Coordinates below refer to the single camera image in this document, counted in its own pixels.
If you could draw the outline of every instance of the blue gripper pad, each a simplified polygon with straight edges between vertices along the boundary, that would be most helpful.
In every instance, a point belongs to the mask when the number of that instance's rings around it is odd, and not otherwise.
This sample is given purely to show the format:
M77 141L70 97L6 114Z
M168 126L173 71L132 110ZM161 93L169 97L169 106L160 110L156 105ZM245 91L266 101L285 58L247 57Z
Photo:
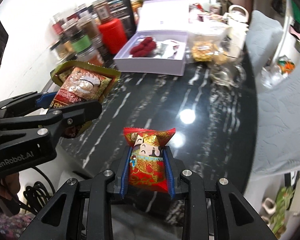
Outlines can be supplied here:
M121 199L124 198L124 196L127 193L128 190L128 184L129 184L129 162L130 162L130 156L132 153L132 147L129 148L128 157L126 159L126 163L123 169L122 179L121 179L121 188L120 188L120 197Z
M37 99L37 107L48 109L57 92L43 94L40 99Z
M162 154L163 154L164 169L165 169L166 178L167 178L168 193L169 193L171 199L174 199L174 197L176 195L176 192L174 189L174 186L175 186L174 178L173 178L172 169L170 167L170 162L169 162L168 155L167 155L165 148L162 149Z

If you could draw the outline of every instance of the food package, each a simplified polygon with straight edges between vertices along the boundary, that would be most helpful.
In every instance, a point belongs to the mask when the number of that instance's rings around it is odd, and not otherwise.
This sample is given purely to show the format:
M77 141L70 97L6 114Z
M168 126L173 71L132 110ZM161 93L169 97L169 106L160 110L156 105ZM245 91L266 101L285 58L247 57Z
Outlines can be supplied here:
M162 148L176 133L140 128L124 128L127 143L133 147L130 156L129 184L151 191L168 192Z
M215 51L212 41L197 41L191 49L195 61L212 61Z
M51 72L52 81L60 86L51 108L60 108L90 100L103 102L117 83L121 73L114 69L95 66L81 61L67 61ZM63 137L75 138L83 133L91 122L69 127Z
M281 56L273 66L266 66L261 71L261 82L267 88L273 88L287 78L295 69L294 63L287 56Z
M282 75L285 73L290 74L296 67L291 59L289 59L287 56L279 57L277 60L277 65L280 67Z

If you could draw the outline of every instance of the red canister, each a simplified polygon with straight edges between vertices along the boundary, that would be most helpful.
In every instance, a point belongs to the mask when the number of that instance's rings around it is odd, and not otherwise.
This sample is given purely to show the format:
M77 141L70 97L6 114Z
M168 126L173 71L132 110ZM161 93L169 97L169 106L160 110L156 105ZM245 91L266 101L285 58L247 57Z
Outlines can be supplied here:
M128 42L121 21L114 18L112 21L98 26L102 33L102 41L108 47L111 54L117 54Z

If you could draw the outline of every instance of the gift box lid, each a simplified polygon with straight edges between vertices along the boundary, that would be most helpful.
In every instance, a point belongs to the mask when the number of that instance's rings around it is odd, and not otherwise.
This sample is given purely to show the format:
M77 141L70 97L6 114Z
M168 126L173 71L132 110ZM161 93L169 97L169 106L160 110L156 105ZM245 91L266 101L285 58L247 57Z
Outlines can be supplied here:
M189 0L143 0L137 32L184 31L189 24Z

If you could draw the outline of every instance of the shoe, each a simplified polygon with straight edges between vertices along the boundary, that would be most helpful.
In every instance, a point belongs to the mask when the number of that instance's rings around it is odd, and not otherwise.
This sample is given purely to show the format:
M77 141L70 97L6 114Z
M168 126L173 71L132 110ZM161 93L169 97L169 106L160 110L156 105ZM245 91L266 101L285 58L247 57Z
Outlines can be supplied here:
M275 213L275 210L277 209L276 203L268 197L263 201L262 207L269 215L273 215Z

